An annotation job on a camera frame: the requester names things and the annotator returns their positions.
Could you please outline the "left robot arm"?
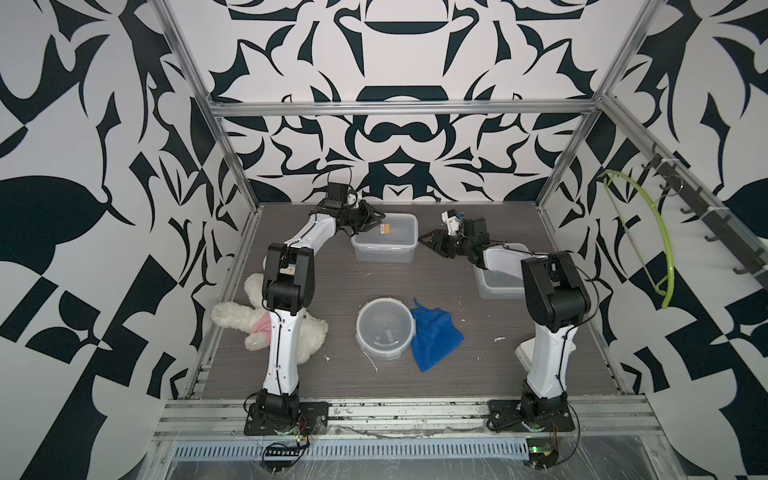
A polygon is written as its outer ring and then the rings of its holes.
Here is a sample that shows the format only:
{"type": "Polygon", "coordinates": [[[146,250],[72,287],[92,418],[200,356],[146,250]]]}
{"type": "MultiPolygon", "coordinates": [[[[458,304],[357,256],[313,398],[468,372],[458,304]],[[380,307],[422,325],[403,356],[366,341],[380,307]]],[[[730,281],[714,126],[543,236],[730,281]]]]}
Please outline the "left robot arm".
{"type": "Polygon", "coordinates": [[[337,232],[353,237],[380,225],[385,214],[364,200],[322,201],[290,239],[268,247],[262,305],[270,315],[269,364],[256,397],[260,411],[295,423],[299,418],[297,350],[306,308],[315,293],[315,254],[337,232]]]}

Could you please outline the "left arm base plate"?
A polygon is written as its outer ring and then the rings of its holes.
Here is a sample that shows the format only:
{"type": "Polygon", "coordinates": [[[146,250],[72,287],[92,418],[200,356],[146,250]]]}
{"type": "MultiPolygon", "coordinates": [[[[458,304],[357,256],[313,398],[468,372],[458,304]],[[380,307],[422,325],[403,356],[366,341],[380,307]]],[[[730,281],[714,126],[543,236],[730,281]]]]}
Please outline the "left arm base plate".
{"type": "Polygon", "coordinates": [[[254,403],[248,409],[243,433],[245,436],[313,434],[327,426],[329,407],[327,402],[300,402],[285,413],[278,407],[254,403]]]}

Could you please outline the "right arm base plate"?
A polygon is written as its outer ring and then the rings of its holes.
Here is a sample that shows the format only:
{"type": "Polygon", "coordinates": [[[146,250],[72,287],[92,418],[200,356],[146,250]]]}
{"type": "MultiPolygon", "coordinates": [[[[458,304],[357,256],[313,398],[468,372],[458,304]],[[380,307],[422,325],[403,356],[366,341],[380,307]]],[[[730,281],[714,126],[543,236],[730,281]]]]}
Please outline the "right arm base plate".
{"type": "Polygon", "coordinates": [[[486,427],[493,432],[552,433],[557,430],[568,433],[576,430],[568,403],[560,397],[490,400],[487,406],[486,427]]]}

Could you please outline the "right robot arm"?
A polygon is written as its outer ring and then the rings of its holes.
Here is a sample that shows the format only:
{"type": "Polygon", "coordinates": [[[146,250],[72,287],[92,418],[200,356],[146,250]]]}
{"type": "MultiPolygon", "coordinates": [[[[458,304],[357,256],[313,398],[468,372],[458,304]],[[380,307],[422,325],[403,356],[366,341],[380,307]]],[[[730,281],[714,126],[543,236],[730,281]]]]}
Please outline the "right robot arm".
{"type": "Polygon", "coordinates": [[[517,417],[531,423],[567,414],[568,357],[575,334],[588,321],[592,307],[571,253],[533,252],[493,240],[484,218],[470,219],[456,210],[443,212],[442,224],[420,235],[419,243],[443,258],[465,257],[481,270],[522,280],[535,337],[517,417]]]}

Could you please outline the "blue microfiber cloth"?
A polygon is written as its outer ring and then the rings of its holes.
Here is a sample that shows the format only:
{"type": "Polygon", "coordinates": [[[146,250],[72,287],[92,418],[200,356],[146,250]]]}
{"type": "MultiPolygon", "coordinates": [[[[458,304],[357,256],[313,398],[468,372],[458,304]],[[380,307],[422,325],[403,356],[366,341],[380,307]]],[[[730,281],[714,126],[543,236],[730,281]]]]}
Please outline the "blue microfiber cloth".
{"type": "Polygon", "coordinates": [[[415,322],[415,334],[411,341],[414,360],[422,373],[436,366],[453,353],[464,341],[462,333],[454,326],[450,313],[430,309],[414,300],[411,310],[415,322]]]}

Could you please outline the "tall rectangular clear lunch box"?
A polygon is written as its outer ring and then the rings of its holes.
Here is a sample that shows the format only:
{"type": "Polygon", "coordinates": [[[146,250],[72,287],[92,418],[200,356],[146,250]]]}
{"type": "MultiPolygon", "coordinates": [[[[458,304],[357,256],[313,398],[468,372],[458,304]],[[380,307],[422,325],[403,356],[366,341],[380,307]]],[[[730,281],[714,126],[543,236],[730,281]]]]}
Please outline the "tall rectangular clear lunch box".
{"type": "Polygon", "coordinates": [[[408,264],[418,245],[418,220],[413,214],[387,213],[373,229],[351,239],[359,262],[408,264]]]}

